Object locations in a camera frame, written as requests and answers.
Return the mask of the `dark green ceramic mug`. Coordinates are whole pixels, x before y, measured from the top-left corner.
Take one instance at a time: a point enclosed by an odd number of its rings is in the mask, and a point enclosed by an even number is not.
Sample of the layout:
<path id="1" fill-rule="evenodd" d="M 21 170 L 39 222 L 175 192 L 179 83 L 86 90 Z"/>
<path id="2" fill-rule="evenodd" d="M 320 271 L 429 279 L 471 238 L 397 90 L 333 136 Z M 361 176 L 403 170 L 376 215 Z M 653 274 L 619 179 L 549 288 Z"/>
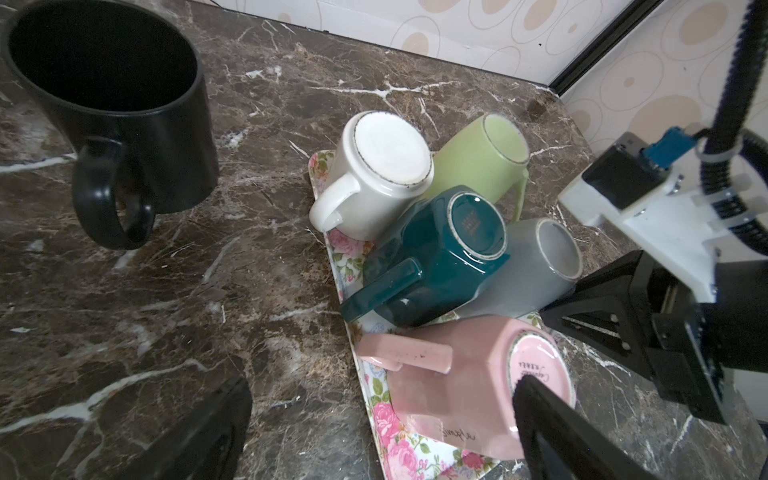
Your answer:
<path id="1" fill-rule="evenodd" d="M 452 187 L 412 205 L 376 240 L 363 287 L 340 312 L 348 323 L 374 311 L 399 328 L 422 326 L 473 300 L 509 258 L 496 207 Z"/>

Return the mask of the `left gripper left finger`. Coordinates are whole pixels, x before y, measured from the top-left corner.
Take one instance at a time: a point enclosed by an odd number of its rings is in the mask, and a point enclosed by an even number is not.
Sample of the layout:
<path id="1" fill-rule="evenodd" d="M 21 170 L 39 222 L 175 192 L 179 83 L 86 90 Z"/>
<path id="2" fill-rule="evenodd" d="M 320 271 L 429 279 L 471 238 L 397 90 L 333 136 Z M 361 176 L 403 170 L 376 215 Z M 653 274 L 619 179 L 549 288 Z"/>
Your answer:
<path id="1" fill-rule="evenodd" d="M 115 475 L 117 479 L 232 479 L 252 411 L 243 377 L 231 378 Z"/>

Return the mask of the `light green ceramic mug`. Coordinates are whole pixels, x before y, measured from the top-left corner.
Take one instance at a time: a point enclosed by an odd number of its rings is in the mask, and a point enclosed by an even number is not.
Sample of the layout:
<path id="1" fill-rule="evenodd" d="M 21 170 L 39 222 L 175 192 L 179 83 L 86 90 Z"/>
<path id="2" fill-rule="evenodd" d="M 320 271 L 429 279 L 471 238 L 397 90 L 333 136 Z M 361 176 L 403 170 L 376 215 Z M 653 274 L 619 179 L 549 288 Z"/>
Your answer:
<path id="1" fill-rule="evenodd" d="M 496 203 L 514 190 L 513 219 L 517 221 L 523 210 L 529 159 L 529 147 L 519 128 L 503 115 L 484 114 L 433 155 L 434 179 L 423 197 L 431 199 L 453 187 L 466 186 Z"/>

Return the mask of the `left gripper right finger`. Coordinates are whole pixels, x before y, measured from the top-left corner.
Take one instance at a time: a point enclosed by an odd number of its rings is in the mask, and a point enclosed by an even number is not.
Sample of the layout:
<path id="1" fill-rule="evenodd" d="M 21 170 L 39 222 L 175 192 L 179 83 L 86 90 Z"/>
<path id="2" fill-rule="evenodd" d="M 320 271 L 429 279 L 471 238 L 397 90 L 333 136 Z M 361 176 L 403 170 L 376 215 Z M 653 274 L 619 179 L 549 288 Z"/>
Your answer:
<path id="1" fill-rule="evenodd" d="M 652 479 L 538 378 L 516 384 L 513 407 L 533 479 Z"/>

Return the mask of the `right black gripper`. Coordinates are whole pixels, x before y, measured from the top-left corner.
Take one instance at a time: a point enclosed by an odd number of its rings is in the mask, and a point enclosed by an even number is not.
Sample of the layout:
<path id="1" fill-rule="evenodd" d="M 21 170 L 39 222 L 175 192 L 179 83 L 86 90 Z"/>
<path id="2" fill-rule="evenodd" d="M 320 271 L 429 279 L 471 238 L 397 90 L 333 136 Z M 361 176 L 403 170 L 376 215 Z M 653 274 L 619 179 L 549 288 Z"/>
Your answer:
<path id="1" fill-rule="evenodd" d="M 652 381 L 692 416 L 735 417 L 734 373 L 767 370 L 767 263 L 718 263 L 716 299 L 691 289 L 649 253 L 632 251 L 541 309 L 544 325 Z"/>

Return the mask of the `white ceramic mug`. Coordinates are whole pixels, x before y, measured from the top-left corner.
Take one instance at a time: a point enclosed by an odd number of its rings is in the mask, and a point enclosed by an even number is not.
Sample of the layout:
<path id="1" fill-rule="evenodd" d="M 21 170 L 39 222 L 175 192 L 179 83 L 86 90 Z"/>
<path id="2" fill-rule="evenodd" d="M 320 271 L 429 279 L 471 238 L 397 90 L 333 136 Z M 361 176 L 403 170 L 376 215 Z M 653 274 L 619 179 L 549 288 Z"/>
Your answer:
<path id="1" fill-rule="evenodd" d="M 359 113 L 344 127 L 309 220 L 323 233 L 336 229 L 355 240 L 375 240 L 433 178 L 431 152 L 412 124 L 390 112 Z"/>

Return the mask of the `grey ceramic mug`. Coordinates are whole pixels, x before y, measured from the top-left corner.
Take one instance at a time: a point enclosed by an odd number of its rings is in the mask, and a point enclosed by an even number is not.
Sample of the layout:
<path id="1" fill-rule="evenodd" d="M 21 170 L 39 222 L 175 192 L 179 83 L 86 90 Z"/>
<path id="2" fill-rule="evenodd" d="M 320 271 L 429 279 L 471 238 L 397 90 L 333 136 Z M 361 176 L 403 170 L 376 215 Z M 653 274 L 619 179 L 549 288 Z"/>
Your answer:
<path id="1" fill-rule="evenodd" d="M 499 315 L 522 319 L 573 292 L 583 271 L 582 255 L 569 231 L 549 218 L 509 224 L 510 258 L 471 301 L 460 318 Z"/>

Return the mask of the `pink ceramic mug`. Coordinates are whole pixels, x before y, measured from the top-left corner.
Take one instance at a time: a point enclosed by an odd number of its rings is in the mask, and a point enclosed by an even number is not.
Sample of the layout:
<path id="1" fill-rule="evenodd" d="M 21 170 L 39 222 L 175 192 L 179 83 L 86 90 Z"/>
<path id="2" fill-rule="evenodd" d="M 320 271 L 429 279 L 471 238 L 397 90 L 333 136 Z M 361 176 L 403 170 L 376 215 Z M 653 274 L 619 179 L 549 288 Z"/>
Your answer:
<path id="1" fill-rule="evenodd" d="M 359 358 L 387 372 L 393 410 L 408 430 L 496 460 L 523 456 L 513 394 L 525 375 L 576 403 L 551 335 L 524 321 L 486 315 L 409 330 L 369 333 Z"/>

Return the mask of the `black ceramic mug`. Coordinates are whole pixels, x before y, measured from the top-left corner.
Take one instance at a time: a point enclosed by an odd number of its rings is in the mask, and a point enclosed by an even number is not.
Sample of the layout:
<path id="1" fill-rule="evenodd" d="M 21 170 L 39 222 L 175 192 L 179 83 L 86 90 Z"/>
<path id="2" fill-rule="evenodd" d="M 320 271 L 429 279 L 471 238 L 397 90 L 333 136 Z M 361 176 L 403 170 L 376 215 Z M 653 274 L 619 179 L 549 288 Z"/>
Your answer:
<path id="1" fill-rule="evenodd" d="M 157 215 L 215 189 L 203 64 L 163 17 L 123 1 L 34 1 L 5 23 L 1 55 L 72 147 L 73 206 L 97 244 L 137 249 Z"/>

